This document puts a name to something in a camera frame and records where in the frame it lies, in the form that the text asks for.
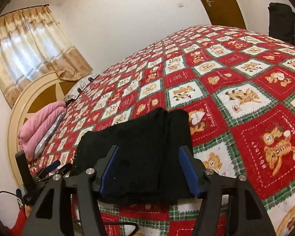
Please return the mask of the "black pants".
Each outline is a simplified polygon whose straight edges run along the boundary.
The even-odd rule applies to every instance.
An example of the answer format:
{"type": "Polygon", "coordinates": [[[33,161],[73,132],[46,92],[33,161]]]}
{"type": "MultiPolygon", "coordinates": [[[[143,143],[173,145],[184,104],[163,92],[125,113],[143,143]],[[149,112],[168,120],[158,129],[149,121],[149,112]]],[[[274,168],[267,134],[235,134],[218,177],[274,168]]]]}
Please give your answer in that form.
{"type": "Polygon", "coordinates": [[[118,205],[174,204],[192,197],[178,159],[181,146],[192,150],[186,111],[156,108],[102,131],[85,133],[70,174],[76,176],[94,167],[113,145],[119,150],[100,201],[118,205]]]}

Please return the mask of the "pink folded blanket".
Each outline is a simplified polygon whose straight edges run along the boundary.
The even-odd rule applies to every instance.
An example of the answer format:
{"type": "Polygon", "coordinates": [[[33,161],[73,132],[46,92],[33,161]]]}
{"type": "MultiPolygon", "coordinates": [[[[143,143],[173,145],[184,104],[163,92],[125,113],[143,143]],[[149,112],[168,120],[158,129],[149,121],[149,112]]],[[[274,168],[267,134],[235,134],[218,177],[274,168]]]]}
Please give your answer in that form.
{"type": "Polygon", "coordinates": [[[65,111],[65,102],[56,101],[44,106],[30,117],[18,131],[18,144],[27,161],[34,160],[35,149],[60,114],[65,111]]]}

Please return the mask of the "grey patterned pillow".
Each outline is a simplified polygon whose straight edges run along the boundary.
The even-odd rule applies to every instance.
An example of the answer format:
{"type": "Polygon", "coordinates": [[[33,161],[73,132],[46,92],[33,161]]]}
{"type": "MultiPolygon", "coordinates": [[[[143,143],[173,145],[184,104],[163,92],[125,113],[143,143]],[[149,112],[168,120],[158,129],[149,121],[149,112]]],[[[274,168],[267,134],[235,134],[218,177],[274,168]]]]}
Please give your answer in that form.
{"type": "Polygon", "coordinates": [[[69,92],[64,96],[63,101],[68,105],[70,102],[76,100],[83,90],[92,83],[99,75],[88,74],[87,76],[78,80],[69,92]]]}
{"type": "Polygon", "coordinates": [[[66,110],[63,111],[54,121],[54,123],[51,125],[51,127],[48,129],[48,131],[46,131],[45,135],[43,136],[43,138],[40,140],[40,142],[38,143],[38,145],[35,148],[34,151],[34,160],[37,159],[39,157],[39,155],[41,155],[41,153],[44,151],[45,146],[47,145],[47,142],[52,138],[52,136],[54,135],[56,129],[59,127],[61,121],[63,120],[64,116],[66,114],[66,110]]]}

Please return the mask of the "cream wooden headboard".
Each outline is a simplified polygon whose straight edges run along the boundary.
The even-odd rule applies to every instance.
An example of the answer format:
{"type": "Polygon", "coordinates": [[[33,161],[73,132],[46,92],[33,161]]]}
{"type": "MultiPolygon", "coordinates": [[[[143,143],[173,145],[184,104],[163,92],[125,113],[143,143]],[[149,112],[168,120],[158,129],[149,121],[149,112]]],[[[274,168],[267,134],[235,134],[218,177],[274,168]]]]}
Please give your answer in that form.
{"type": "Polygon", "coordinates": [[[19,129],[45,105],[63,100],[64,96],[75,84],[75,81],[58,78],[54,72],[47,73],[30,83],[15,102],[8,125],[7,149],[11,170],[17,186],[22,185],[21,174],[15,159],[15,154],[20,151],[17,140],[19,129]]]}

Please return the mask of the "red christmas bear bedspread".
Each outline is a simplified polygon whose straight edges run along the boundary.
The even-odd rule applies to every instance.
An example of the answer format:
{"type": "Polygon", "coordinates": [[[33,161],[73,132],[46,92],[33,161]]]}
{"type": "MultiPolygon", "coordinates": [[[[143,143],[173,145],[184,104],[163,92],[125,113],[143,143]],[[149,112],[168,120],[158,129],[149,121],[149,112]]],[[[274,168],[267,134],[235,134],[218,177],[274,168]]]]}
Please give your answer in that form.
{"type": "Polygon", "coordinates": [[[295,228],[295,46],[239,28],[178,31],[111,66],[69,104],[32,173],[73,162],[82,136],[154,108],[189,114],[194,155],[247,175],[277,235],[295,228]]]}

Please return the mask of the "beige white curtain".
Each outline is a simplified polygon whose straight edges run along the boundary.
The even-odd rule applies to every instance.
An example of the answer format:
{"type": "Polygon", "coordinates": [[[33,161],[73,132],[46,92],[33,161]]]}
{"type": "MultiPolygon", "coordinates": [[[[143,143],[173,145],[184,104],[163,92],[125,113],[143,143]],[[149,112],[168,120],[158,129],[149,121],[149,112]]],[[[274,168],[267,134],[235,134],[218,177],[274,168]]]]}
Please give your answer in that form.
{"type": "Polygon", "coordinates": [[[51,71],[77,81],[92,67],[63,34],[46,5],[0,16],[0,89],[13,107],[25,88],[51,71]]]}

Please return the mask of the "black suitcase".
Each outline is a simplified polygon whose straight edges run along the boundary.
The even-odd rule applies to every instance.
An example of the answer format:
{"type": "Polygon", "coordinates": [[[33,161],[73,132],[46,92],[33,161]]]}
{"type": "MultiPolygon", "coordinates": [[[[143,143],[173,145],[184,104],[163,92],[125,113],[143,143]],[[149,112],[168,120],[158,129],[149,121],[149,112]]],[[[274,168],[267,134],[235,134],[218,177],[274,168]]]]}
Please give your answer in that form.
{"type": "Polygon", "coordinates": [[[295,13],[283,3],[270,3],[269,36],[295,45],[295,13]]]}

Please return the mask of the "brown wooden door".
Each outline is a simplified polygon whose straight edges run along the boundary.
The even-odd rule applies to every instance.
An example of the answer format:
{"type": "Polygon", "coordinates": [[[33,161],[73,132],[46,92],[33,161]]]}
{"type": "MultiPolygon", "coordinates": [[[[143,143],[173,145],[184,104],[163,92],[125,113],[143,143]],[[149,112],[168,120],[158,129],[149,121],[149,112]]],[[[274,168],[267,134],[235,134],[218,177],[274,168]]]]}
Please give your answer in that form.
{"type": "Polygon", "coordinates": [[[212,25],[246,29],[237,0],[201,0],[212,25]]]}

